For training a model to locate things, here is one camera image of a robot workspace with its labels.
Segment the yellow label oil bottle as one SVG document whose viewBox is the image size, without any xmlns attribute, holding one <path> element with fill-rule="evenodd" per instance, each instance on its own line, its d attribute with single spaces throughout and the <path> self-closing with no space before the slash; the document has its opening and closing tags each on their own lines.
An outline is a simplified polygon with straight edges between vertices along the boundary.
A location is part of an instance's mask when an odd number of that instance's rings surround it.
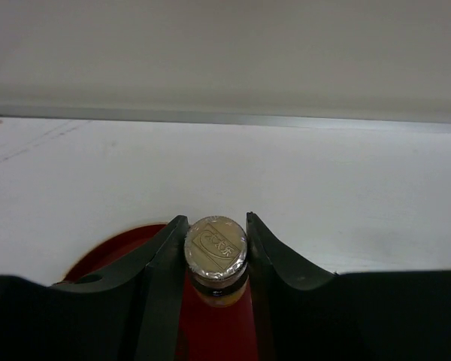
<svg viewBox="0 0 451 361">
<path fill-rule="evenodd" d="M 247 288 L 247 235 L 234 220 L 204 217 L 189 227 L 183 244 L 190 282 L 208 305 L 225 308 Z"/>
</svg>

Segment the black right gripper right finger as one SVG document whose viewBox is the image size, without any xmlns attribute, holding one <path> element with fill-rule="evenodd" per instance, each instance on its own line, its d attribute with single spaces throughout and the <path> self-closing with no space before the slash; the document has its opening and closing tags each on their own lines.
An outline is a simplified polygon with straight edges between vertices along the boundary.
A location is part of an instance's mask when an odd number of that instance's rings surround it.
<svg viewBox="0 0 451 361">
<path fill-rule="evenodd" d="M 451 270 L 337 274 L 247 214 L 261 360 L 451 360 Z"/>
</svg>

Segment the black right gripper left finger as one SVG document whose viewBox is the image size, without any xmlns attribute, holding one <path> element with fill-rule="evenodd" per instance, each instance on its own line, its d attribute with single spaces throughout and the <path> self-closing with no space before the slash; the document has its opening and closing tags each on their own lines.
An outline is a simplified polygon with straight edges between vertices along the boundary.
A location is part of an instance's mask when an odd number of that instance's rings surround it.
<svg viewBox="0 0 451 361">
<path fill-rule="evenodd" d="M 75 282 L 0 275 L 0 360 L 172 360 L 189 223 Z"/>
</svg>

